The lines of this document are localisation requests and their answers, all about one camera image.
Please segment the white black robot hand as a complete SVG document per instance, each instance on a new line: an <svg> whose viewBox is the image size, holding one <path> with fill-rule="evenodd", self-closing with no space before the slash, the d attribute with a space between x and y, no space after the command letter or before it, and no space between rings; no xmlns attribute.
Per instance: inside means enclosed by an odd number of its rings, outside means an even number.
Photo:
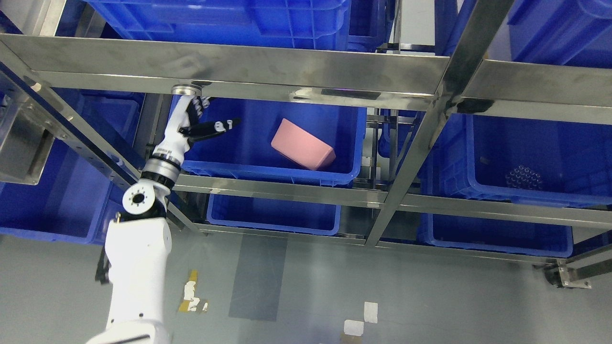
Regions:
<svg viewBox="0 0 612 344"><path fill-rule="evenodd" d="M170 113L164 138L155 146L151 157L182 165L185 155L199 141L219 137L238 127L242 119L202 121L212 97L180 96Z"/></svg>

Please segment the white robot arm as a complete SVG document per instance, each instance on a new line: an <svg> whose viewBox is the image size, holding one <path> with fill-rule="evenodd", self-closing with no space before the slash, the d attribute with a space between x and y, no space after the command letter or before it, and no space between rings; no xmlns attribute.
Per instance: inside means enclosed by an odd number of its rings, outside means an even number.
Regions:
<svg viewBox="0 0 612 344"><path fill-rule="evenodd" d="M125 190L123 210L109 223L100 277L112 285L105 331L90 344L168 344L164 283L171 234L166 197L181 171L179 160L153 155Z"/></svg>

